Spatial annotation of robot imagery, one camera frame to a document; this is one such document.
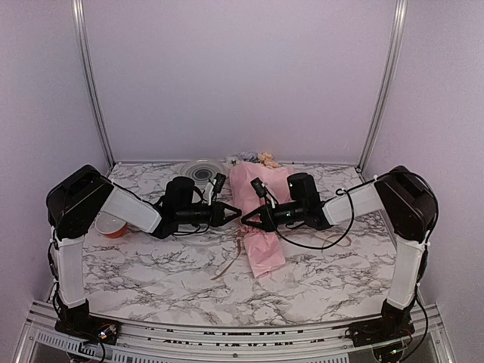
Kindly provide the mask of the large pink fake rose stem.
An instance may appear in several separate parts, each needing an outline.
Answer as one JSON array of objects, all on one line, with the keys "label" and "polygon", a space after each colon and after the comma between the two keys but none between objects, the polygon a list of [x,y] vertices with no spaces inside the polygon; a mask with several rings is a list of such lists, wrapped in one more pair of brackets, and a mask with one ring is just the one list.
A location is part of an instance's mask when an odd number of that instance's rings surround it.
[{"label": "large pink fake rose stem", "polygon": [[266,153],[266,152],[258,153],[257,157],[258,157],[258,161],[264,167],[267,167],[270,169],[277,169],[280,167],[280,164],[277,161],[275,161],[274,156],[270,153]]}]

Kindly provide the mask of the blue fake flower stem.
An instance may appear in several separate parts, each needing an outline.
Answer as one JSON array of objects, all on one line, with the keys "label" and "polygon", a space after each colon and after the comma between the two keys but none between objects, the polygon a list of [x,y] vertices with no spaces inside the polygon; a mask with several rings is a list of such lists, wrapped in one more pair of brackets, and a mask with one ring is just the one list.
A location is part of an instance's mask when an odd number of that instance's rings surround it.
[{"label": "blue fake flower stem", "polygon": [[254,151],[241,151],[225,158],[226,163],[236,165],[242,162],[260,163],[259,154]]}]

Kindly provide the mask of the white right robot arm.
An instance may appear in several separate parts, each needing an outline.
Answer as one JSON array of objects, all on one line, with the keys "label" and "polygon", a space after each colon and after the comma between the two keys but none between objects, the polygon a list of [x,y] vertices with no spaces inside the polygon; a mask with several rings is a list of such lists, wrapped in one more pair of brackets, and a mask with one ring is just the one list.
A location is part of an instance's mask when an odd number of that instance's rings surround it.
[{"label": "white right robot arm", "polygon": [[417,297],[428,257],[430,236],[439,219],[439,201],[429,183],[404,166],[377,175],[371,180],[322,200],[315,180],[307,172],[287,177],[290,201],[280,203],[259,178],[251,186],[262,205],[242,217],[245,226],[278,232],[280,226],[300,222],[316,231],[343,223],[353,225],[370,217],[381,218],[393,239],[396,260],[392,282],[383,303],[375,333],[389,339],[404,326],[401,312],[410,309]]}]

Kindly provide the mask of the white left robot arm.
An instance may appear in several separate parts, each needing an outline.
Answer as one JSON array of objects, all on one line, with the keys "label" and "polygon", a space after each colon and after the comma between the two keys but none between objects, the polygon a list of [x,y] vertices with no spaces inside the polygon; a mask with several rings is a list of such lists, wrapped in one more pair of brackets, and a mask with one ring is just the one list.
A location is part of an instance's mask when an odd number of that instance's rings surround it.
[{"label": "white left robot arm", "polygon": [[84,165],[48,192],[46,206],[54,244],[57,303],[68,311],[65,322],[81,337],[95,331],[88,309],[83,279],[83,246],[86,235],[101,215],[131,225],[158,240],[178,233],[182,225],[218,228],[239,218],[241,210],[218,199],[226,177],[217,174],[205,190],[192,178],[177,176],[156,201],[135,193]]}]

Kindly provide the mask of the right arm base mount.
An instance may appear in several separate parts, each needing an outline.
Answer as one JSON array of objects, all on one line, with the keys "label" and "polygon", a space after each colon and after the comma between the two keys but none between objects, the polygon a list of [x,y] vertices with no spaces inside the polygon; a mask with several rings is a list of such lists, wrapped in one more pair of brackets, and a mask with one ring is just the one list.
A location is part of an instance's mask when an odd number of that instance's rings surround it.
[{"label": "right arm base mount", "polygon": [[354,347],[360,347],[412,335],[415,329],[411,323],[411,309],[415,301],[413,299],[408,306],[398,309],[385,299],[379,318],[351,323],[345,337],[352,341]]}]

